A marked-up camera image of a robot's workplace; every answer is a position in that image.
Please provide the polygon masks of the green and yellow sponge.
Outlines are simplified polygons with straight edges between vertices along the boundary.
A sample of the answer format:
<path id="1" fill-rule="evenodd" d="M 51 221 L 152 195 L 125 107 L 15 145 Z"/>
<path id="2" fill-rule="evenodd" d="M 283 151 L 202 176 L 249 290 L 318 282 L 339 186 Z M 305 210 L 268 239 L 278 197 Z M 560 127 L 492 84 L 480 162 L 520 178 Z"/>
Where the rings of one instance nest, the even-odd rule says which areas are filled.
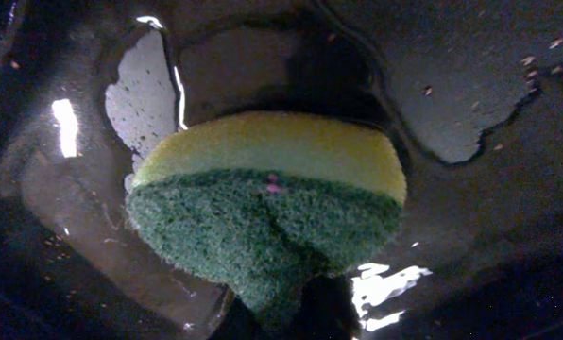
<path id="1" fill-rule="evenodd" d="M 129 225 L 161 259 L 227 285 L 270 333 L 303 288 L 382 251 L 407 183 L 383 132 L 304 113 L 247 112 L 162 140 L 136 171 Z"/>

